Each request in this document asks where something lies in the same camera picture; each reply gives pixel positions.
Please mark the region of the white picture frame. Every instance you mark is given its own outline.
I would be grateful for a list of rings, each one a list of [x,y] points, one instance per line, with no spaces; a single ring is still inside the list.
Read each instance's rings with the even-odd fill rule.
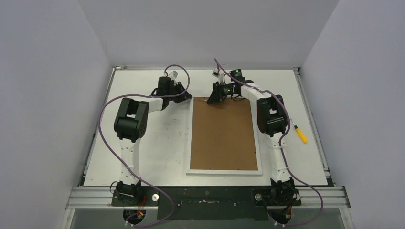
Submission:
[[[186,174],[189,176],[261,176],[261,153],[254,106],[226,98],[190,103]]]

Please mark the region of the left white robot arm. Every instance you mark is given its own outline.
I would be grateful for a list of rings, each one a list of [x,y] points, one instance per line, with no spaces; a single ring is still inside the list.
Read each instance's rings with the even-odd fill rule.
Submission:
[[[192,98],[181,82],[162,76],[149,101],[136,101],[127,97],[121,100],[114,131],[119,138],[122,166],[114,199],[133,206],[147,201],[147,193],[140,180],[139,149],[141,138],[146,133],[148,115],[164,110],[171,101],[181,103]]]

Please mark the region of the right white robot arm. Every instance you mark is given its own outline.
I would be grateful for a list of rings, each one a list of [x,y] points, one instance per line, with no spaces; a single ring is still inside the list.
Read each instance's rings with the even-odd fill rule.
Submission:
[[[252,80],[246,80],[240,69],[231,72],[230,83],[224,81],[225,72],[219,69],[213,70],[212,75],[218,80],[213,83],[208,104],[219,104],[227,97],[238,95],[256,108],[258,130],[264,134],[264,142],[271,148],[271,186],[268,196],[262,194],[261,200],[267,205],[291,207],[298,194],[283,151],[285,144],[282,137],[288,128],[288,117],[282,97],[261,90]]]

